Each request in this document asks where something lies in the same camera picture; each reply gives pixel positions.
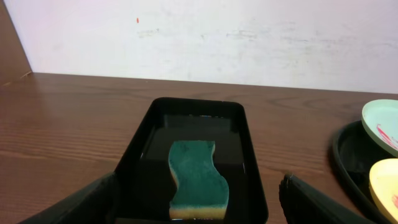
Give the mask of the mint green plate with stain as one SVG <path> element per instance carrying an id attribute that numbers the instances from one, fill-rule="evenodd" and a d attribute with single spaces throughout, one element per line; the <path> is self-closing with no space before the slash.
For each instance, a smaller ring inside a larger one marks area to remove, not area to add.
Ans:
<path id="1" fill-rule="evenodd" d="M 361 122 L 370 138 L 397 157 L 397 100 L 373 100 L 362 108 Z"/>

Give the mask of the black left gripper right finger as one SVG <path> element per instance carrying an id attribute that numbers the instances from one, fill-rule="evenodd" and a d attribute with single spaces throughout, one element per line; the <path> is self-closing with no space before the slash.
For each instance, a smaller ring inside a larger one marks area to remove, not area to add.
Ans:
<path id="1" fill-rule="evenodd" d="M 371 224 L 293 174 L 279 185 L 279 201 L 288 224 Z"/>

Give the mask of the yellow plate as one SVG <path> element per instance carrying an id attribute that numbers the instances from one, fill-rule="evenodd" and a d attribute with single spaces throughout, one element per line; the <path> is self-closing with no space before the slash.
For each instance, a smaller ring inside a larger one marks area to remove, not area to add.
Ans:
<path id="1" fill-rule="evenodd" d="M 378 161 L 371 167 L 369 189 L 378 210 L 397 224 L 397 158 Z"/>

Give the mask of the green and yellow sponge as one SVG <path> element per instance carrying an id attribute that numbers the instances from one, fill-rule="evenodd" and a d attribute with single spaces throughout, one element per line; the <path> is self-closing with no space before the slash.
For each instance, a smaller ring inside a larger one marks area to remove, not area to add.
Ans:
<path id="1" fill-rule="evenodd" d="M 172 220 L 222 220 L 229 202 L 229 185 L 213 162 L 214 141 L 175 141 L 169 169 L 176 185 L 170 201 Z"/>

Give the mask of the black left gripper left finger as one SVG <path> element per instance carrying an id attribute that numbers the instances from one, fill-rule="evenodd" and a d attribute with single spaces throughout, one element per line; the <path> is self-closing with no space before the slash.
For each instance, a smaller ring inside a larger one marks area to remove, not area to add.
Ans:
<path id="1" fill-rule="evenodd" d="M 110 172 L 22 223 L 114 223 L 119 196 L 118 179 Z"/>

